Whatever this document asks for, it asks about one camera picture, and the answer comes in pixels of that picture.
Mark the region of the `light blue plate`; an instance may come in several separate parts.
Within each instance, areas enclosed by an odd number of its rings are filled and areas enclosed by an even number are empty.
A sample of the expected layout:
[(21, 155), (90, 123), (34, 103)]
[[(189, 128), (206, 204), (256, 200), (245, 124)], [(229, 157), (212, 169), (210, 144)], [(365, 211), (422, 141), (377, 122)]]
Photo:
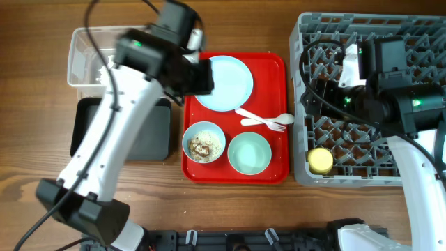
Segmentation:
[(228, 112), (243, 105), (254, 88), (249, 68), (232, 56), (213, 56), (210, 62), (214, 89), (211, 94), (196, 96), (199, 103), (216, 112)]

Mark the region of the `yellow plastic cup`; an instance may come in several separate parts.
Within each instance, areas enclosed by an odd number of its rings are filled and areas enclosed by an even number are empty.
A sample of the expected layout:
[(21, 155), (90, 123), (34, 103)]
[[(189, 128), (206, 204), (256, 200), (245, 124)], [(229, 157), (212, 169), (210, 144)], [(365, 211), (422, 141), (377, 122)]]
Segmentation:
[(325, 148), (315, 148), (307, 153), (309, 170), (313, 174), (328, 174), (333, 167), (334, 157), (331, 151)]

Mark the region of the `blue bowl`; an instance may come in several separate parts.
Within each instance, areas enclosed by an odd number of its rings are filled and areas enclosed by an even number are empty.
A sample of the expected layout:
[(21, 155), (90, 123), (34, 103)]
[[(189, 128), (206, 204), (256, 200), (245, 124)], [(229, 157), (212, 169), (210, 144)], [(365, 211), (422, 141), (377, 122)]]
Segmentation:
[(200, 131), (211, 131), (211, 132), (215, 133), (219, 137), (219, 139), (220, 139), (220, 141), (221, 141), (221, 143), (223, 145), (223, 152), (224, 152), (224, 149), (225, 149), (225, 146), (226, 146), (226, 137), (225, 137), (224, 132), (222, 131), (222, 129), (218, 125), (216, 125), (214, 123), (211, 123), (211, 122), (208, 122), (208, 121), (200, 121), (200, 122), (192, 124), (189, 128), (186, 129), (186, 131), (183, 134), (183, 138), (182, 138), (183, 152), (184, 152), (184, 154), (187, 156), (187, 158), (189, 160), (191, 160), (193, 162), (196, 162), (190, 156), (189, 150), (187, 148), (187, 141), (189, 139), (191, 139), (193, 135), (197, 134)]

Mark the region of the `rice food leftovers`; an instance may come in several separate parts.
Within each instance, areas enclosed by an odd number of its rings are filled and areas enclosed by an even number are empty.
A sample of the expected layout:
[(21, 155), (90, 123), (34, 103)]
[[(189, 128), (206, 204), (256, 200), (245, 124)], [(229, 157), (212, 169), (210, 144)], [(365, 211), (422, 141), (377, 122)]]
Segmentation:
[(211, 131), (200, 131), (187, 141), (191, 158), (196, 162), (208, 163), (219, 158), (223, 145), (219, 137)]

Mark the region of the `white napkin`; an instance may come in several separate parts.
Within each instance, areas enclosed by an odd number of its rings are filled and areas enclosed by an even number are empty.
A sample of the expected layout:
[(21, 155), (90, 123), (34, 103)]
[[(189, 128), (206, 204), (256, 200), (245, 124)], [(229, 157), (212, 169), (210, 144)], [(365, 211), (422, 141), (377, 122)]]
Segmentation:
[(96, 78), (96, 80), (103, 86), (110, 86), (110, 78), (108, 70), (112, 70), (114, 67), (114, 55), (108, 56), (108, 62), (106, 66), (102, 66), (98, 72), (99, 77)]

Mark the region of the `green bowl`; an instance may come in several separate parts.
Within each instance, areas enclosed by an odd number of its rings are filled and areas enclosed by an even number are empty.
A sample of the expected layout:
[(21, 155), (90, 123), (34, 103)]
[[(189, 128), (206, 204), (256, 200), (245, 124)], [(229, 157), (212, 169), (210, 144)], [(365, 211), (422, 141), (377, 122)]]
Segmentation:
[(234, 170), (243, 175), (254, 176), (267, 169), (272, 159), (272, 149), (260, 134), (244, 132), (231, 140), (227, 155)]

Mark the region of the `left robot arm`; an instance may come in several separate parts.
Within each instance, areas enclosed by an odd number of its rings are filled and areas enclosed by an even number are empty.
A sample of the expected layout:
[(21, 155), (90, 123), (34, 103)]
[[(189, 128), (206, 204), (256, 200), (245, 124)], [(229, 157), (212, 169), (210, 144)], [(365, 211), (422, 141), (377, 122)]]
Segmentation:
[(146, 117), (164, 95), (208, 95), (209, 60), (200, 59), (204, 26), (199, 14), (167, 1), (157, 21), (129, 29), (116, 41), (110, 85), (77, 151), (56, 179), (42, 179), (36, 196), (54, 218), (116, 250), (148, 250), (148, 231), (130, 220), (114, 197), (124, 162)]

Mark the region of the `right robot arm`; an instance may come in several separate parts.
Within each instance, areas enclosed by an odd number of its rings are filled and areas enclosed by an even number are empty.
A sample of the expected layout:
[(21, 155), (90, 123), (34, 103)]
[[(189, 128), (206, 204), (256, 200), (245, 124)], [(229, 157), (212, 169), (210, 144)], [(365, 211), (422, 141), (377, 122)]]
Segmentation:
[(366, 124), (380, 130), (399, 169), (410, 220), (410, 250), (445, 249), (445, 87), (413, 84), (403, 38), (363, 41), (357, 49), (360, 86), (311, 80), (304, 65), (317, 40), (302, 51), (298, 68), (306, 87), (301, 103), (312, 115)]

